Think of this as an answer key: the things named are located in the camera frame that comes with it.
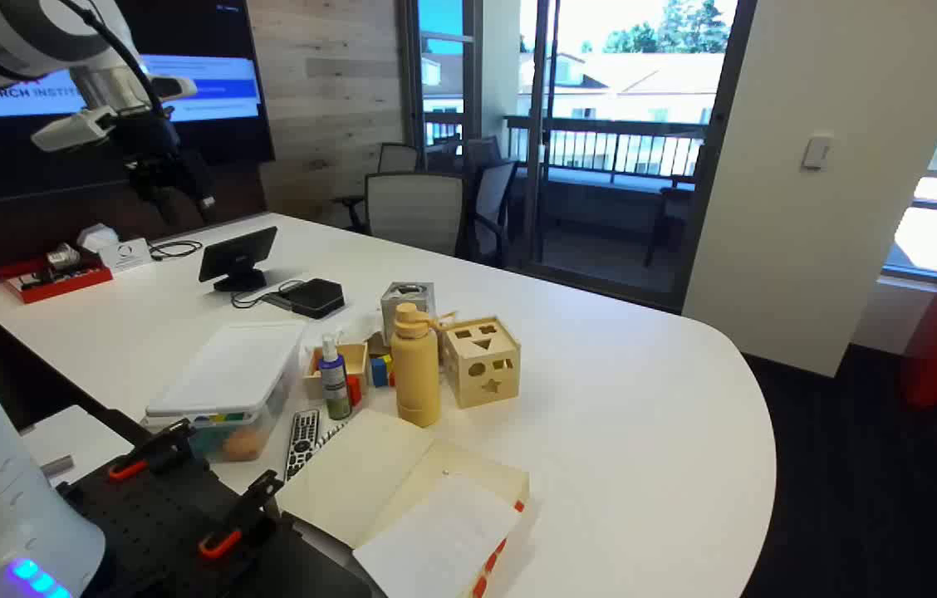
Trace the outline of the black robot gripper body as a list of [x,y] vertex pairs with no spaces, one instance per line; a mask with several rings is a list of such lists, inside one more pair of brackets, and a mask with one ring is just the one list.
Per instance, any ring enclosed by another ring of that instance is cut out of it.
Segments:
[[155,203],[161,190],[201,200],[201,158],[180,139],[165,109],[117,116],[110,144],[141,200]]

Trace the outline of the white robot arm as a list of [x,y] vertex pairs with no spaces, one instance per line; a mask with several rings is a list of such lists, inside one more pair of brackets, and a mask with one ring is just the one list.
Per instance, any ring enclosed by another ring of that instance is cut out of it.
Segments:
[[153,77],[136,49],[117,0],[0,0],[0,88],[67,74],[83,105],[34,134],[42,151],[107,147],[129,190],[176,218],[165,192],[193,203],[199,218],[217,209],[217,181],[196,147],[188,147],[165,105],[193,96],[182,77]]

